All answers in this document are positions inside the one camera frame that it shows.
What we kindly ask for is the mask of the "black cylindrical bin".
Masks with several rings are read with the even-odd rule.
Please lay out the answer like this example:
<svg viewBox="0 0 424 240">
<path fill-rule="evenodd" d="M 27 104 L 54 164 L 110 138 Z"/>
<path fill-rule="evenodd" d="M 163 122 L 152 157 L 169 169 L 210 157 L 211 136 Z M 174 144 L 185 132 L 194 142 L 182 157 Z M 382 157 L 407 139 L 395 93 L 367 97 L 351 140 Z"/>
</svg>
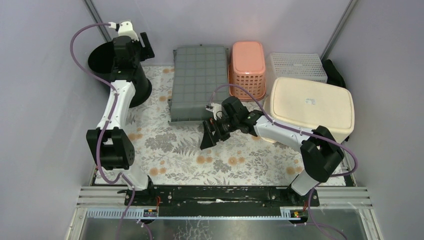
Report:
<svg viewBox="0 0 424 240">
<path fill-rule="evenodd" d="M 104 43 L 93 50 L 88 58 L 90 70 L 98 77 L 109 83 L 118 80 L 131 82 L 135 88 L 135 94 L 130 102 L 130 108 L 143 104 L 152 93 L 152 83 L 146 77 L 141 66 L 141 61 L 137 69 L 116 70 L 113 69 L 113 43 Z"/>
</svg>

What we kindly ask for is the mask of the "grey plastic storage bin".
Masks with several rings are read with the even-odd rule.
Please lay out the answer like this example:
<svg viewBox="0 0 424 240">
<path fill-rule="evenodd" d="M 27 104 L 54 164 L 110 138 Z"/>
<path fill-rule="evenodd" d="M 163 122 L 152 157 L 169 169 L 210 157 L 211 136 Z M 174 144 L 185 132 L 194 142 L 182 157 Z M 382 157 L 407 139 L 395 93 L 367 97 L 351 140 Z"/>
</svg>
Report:
<svg viewBox="0 0 424 240">
<path fill-rule="evenodd" d="M 185 45 L 173 51 L 174 78 L 168 100 L 170 125 L 201 123 L 214 90 L 229 82 L 229 49 L 224 45 Z"/>
</svg>

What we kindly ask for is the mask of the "pink perforated plastic basket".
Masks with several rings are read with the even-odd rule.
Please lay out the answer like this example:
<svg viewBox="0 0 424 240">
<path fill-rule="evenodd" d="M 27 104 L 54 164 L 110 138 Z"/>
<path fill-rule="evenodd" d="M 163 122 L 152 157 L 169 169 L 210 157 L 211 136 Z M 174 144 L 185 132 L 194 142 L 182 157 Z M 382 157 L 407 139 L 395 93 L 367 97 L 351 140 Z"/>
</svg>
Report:
<svg viewBox="0 0 424 240">
<path fill-rule="evenodd" d="M 266 63 L 259 41 L 238 41 L 233 44 L 228 71 L 229 83 L 246 89 L 255 99 L 266 95 Z"/>
</svg>

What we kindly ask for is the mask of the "cream plastic laundry basket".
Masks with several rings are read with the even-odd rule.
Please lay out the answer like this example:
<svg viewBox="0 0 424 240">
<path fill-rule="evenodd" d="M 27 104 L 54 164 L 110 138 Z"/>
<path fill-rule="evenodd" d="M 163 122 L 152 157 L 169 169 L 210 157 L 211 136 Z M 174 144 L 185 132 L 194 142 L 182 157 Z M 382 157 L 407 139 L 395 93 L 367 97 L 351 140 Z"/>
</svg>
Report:
<svg viewBox="0 0 424 240">
<path fill-rule="evenodd" d="M 355 126 L 351 93 L 327 83 L 279 77 L 265 98 L 263 108 L 274 119 L 298 127 L 324 126 L 338 143 L 349 137 Z"/>
</svg>

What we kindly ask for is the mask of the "white perforated plastic basket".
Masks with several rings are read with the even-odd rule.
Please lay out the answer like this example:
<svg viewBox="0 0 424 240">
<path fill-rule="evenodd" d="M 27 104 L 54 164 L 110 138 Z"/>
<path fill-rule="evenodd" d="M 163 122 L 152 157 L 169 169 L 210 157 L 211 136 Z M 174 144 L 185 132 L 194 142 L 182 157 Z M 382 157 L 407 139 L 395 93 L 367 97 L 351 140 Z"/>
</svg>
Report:
<svg viewBox="0 0 424 240">
<path fill-rule="evenodd" d="M 280 77 L 304 79 L 326 83 L 328 76 L 316 53 L 272 52 L 265 60 L 266 81 L 273 82 Z"/>
</svg>

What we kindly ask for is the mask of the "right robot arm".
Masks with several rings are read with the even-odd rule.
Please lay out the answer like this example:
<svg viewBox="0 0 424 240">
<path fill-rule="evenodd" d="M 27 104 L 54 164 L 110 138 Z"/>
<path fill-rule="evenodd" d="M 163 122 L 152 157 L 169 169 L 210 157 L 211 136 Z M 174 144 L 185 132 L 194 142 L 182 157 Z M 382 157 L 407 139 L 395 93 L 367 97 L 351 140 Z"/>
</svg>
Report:
<svg viewBox="0 0 424 240">
<path fill-rule="evenodd" d="M 286 193 L 287 201 L 293 206 L 301 205 L 313 187 L 327 182 L 345 157 L 341 145 L 324 126 L 311 129 L 277 121 L 262 110 L 248 110 L 235 96 L 221 104 L 210 103 L 205 109 L 212 117 L 202 123 L 201 150 L 228 140 L 231 133 L 239 130 L 281 143 L 301 154 L 303 171 L 290 183 Z"/>
</svg>

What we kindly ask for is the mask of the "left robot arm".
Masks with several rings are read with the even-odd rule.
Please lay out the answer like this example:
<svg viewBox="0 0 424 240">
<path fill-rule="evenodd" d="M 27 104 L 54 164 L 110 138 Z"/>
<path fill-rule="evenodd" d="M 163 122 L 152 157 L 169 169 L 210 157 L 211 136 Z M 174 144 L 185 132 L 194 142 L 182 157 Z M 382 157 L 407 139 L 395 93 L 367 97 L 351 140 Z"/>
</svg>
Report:
<svg viewBox="0 0 424 240">
<path fill-rule="evenodd" d="M 137 191 L 136 199 L 148 206 L 154 202 L 155 192 L 149 188 L 148 175 L 132 167 L 135 147 L 124 131 L 129 109 L 143 104 L 153 89 L 141 62 L 155 54 L 147 33 L 140 37 L 117 36 L 89 55 L 90 70 L 111 86 L 103 116 L 95 129 L 87 131 L 86 140 L 100 174 L 114 172 L 129 189 Z"/>
</svg>

